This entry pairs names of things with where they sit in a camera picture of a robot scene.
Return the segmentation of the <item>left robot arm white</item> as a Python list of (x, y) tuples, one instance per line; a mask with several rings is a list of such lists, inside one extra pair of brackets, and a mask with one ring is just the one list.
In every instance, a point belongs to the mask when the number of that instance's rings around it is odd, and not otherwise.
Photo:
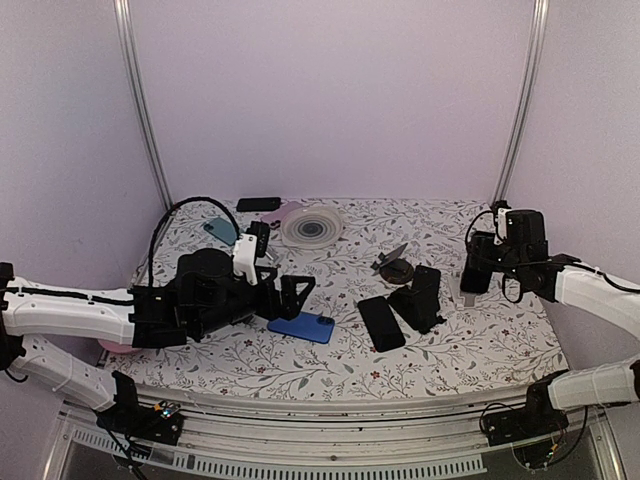
[(128, 434), (148, 426), (148, 412), (73, 355), (49, 348), (44, 335), (93, 338), (133, 349), (163, 349), (254, 316), (291, 320), (313, 291), (312, 276), (279, 275), (252, 260), (212, 248), (179, 257), (164, 286), (99, 293), (44, 287), (1, 265), (1, 367), (38, 375), (95, 411), (108, 410)]

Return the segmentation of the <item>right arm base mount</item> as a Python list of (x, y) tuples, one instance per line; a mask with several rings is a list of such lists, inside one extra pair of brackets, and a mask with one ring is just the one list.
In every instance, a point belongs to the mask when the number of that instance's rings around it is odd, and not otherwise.
[(568, 426), (567, 415), (552, 406), (547, 386), (543, 384), (528, 387), (522, 407), (492, 403), (479, 419), (480, 431), (486, 436), (490, 446), (560, 433)]

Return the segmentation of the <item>white silver phone stand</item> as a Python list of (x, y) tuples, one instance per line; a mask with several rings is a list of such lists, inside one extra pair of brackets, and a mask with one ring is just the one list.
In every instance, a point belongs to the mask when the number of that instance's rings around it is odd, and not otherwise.
[(461, 279), (459, 275), (448, 275), (447, 284), (451, 293), (454, 306), (458, 309), (472, 309), (475, 307), (477, 295), (463, 292), (460, 288)]

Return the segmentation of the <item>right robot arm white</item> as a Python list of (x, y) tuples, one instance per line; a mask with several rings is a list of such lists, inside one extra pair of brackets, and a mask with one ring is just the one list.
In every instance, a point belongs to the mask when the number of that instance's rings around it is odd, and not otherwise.
[(529, 386), (517, 427), (537, 436), (556, 411), (639, 400), (639, 286), (570, 254), (552, 254), (541, 212), (493, 207), (490, 227), (464, 237), (464, 292), (483, 294), (493, 275), (516, 283), (513, 303), (531, 293), (551, 309), (552, 325), (569, 354), (569, 371)]

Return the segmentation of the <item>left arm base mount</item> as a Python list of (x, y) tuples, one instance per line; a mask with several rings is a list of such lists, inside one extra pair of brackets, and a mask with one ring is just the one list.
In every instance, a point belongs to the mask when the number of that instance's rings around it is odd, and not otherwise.
[(153, 406), (143, 406), (130, 377), (117, 371), (112, 377), (116, 387), (115, 404), (96, 413), (96, 424), (106, 431), (123, 434), (127, 440), (133, 438), (176, 446), (185, 420), (181, 405), (161, 400)]

